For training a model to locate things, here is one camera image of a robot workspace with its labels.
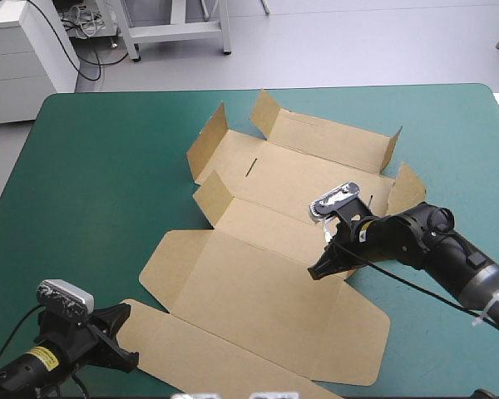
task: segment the white cable tie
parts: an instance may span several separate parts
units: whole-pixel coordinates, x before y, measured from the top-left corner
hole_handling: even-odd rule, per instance
[[[484,318],[488,315],[488,311],[492,308],[492,306],[497,302],[499,301],[499,292],[498,293],[495,293],[493,296],[492,296],[492,299],[490,299],[487,303],[487,305],[484,307],[484,309],[482,310],[481,314],[474,318],[473,321],[472,321],[472,326],[475,327],[475,326],[478,326],[479,324],[481,324],[482,322],[484,322]]]

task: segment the floor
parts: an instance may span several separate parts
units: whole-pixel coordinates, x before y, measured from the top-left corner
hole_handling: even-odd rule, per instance
[[[188,0],[187,19],[201,18]],[[78,91],[165,91],[480,82],[499,93],[499,0],[230,0],[233,53],[219,40],[150,44]],[[166,23],[170,2],[128,2],[133,23]],[[96,45],[105,62],[121,44]],[[88,47],[77,43],[84,56]],[[93,67],[83,67],[95,75]],[[0,125],[0,194],[30,122]]]

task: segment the cable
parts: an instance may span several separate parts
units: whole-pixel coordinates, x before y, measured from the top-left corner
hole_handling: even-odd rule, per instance
[[[56,392],[56,395],[57,395],[56,398],[57,399],[63,399],[63,396],[61,394],[61,388],[58,385],[55,385],[52,388]]]
[[[68,24],[68,25],[65,26],[65,28],[66,28],[67,31],[79,27],[79,25],[76,25],[74,22],[69,21],[69,20],[67,20],[65,18],[62,18],[61,22]],[[96,54],[96,50],[94,49],[94,47],[93,47],[92,44],[91,44],[91,49],[92,49],[92,52],[94,52]],[[80,60],[82,60],[83,62],[86,62],[87,64],[96,65],[97,67],[110,67],[111,65],[120,64],[122,61],[124,61],[126,59],[127,55],[128,55],[128,53],[124,54],[121,58],[119,58],[118,60],[116,60],[114,62],[102,62],[102,63],[100,63],[100,62],[92,62],[92,61],[89,61],[86,58],[83,58],[83,57],[80,57],[80,56],[77,56],[77,57]]]
[[[401,278],[393,273],[390,273],[388,272],[387,270],[385,270],[384,268],[380,268],[379,266],[377,266],[376,264],[370,262],[369,260],[363,258],[362,256],[358,256],[356,253],[354,252],[351,252],[350,250],[346,249],[343,245],[340,245],[339,243],[336,243],[334,241],[332,241],[333,245],[337,246],[340,250],[344,251],[346,254],[350,255],[350,256],[353,256],[354,258],[356,258],[358,261],[362,262],[363,264],[366,264],[367,266],[371,267],[371,268],[374,268],[375,270],[377,270],[378,272],[384,274],[385,276],[388,276],[390,278],[393,278],[394,280],[398,281],[399,283],[403,283],[405,285],[407,285],[408,287],[410,288],[414,288],[416,289],[417,291],[419,291],[420,293],[424,293],[426,295],[428,295],[429,297],[432,297],[432,298],[435,298],[437,299],[438,301],[442,302],[442,303],[445,303],[446,305],[456,309],[456,310],[459,310],[461,312],[464,312],[466,314],[469,314],[470,316],[474,316],[476,318],[479,317],[479,314],[477,312],[473,312],[472,310],[469,310],[469,309],[466,309],[464,308],[463,306],[460,306],[459,304],[457,303],[454,303],[448,299],[445,299],[444,297],[438,295],[437,293],[434,293],[432,291],[429,291],[428,289],[425,289],[425,288],[422,288],[414,283],[411,283],[410,281],[407,281],[405,280],[404,278]],[[488,323],[490,326],[494,327],[497,331],[499,331],[499,326],[497,326],[497,324],[495,324],[492,320],[488,319],[488,318],[484,318],[484,323]]]
[[[86,62],[87,64],[91,64],[91,65],[100,65],[101,67],[109,67],[111,65],[116,65],[116,64],[119,64],[121,63],[122,61],[124,61],[127,57],[127,53],[124,54],[122,56],[122,58],[119,58],[117,61],[114,61],[114,62],[104,62],[102,64],[97,64],[96,62],[92,62],[92,61],[89,61],[89,60],[86,60],[85,58],[83,57],[80,57],[80,56],[77,56],[80,60],[82,60],[83,62]]]
[[[61,38],[59,37],[59,35],[57,34],[56,32],[56,29],[53,27],[52,23],[50,22],[50,20],[48,19],[48,17],[46,16],[46,14],[42,11],[41,8],[39,8],[39,6],[37,4],[35,4],[32,0],[26,0],[27,2],[29,2],[30,4],[32,4],[36,9],[37,11],[39,11],[39,13],[42,15],[42,17],[46,20],[46,22],[48,23],[48,25],[50,26],[50,28],[52,29],[52,32],[53,34],[56,36],[57,40],[59,41],[59,44],[61,45],[61,48],[63,49],[63,51],[65,52],[65,56],[67,56],[67,59],[68,61],[71,63],[71,65],[74,67],[74,69],[76,70],[76,72],[81,76],[83,77],[84,79],[87,79],[88,81],[98,81],[100,78],[101,78],[101,66],[98,67],[98,76],[96,78],[92,78],[92,77],[89,77],[89,76],[86,76],[84,75],[80,69],[74,65],[74,62],[72,61],[72,59],[70,58],[70,56],[68,55],[68,52],[67,52],[67,49],[65,48],[65,45],[63,45],[63,42],[61,41]]]
[[[70,375],[70,378],[76,383],[76,385],[79,386],[83,394],[83,399],[91,399],[91,395],[89,394],[89,391],[86,389],[85,384],[83,383],[82,380],[80,380],[80,378],[76,375],[75,372],[73,372]]]
[[[6,342],[2,345],[2,348],[0,349],[0,357],[3,355],[4,351],[6,350],[7,346],[9,345],[9,343],[11,342],[11,340],[13,339],[13,337],[15,336],[15,334],[17,333],[18,329],[22,326],[22,323],[24,323],[24,321],[30,317],[30,315],[34,312],[36,312],[38,309],[42,308],[42,305],[37,305],[36,307],[34,308],[31,308],[25,315],[23,318],[20,319],[20,321],[17,323],[17,325],[15,326],[15,328],[11,331],[11,333],[9,334],[9,337],[7,338]]]

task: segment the metal frame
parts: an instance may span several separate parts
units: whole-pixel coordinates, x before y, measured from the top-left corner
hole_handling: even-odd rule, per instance
[[[217,0],[217,3],[220,15],[218,21],[186,23],[186,0],[172,0],[170,25],[133,27],[125,1],[112,0],[122,38],[133,61],[141,59],[138,52],[138,45],[141,43],[172,42],[218,36],[222,37],[224,54],[230,54],[231,40],[227,0]]]
[[[218,7],[218,1],[219,0],[215,0],[215,2],[213,3],[213,7],[211,8],[211,10],[209,12],[209,10],[207,9],[207,5],[205,4],[205,0],[200,0],[201,9],[203,10],[203,18],[206,21],[209,21],[215,15],[216,8]],[[269,10],[268,1],[267,0],[260,0],[260,2],[263,5],[264,12],[266,13],[266,15],[269,15],[270,10]]]

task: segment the green table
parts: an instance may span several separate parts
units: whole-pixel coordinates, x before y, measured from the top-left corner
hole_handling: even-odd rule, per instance
[[[257,91],[56,95],[47,99],[0,199],[0,345],[35,303],[44,278],[63,278],[96,296],[97,307],[135,298],[159,305],[138,274],[170,229],[209,228],[191,198],[185,152],[225,101],[231,126],[253,135]],[[499,108],[481,85],[277,90],[296,111],[391,135],[400,125],[395,175],[407,161],[428,200],[447,206],[457,227],[499,263]],[[425,273],[386,264],[442,290]],[[499,395],[499,333],[371,269],[351,284],[392,319],[378,381],[324,384],[343,395]],[[31,345],[31,320],[4,359]],[[95,396],[174,391],[145,373],[82,371]],[[77,393],[66,386],[65,393]]]

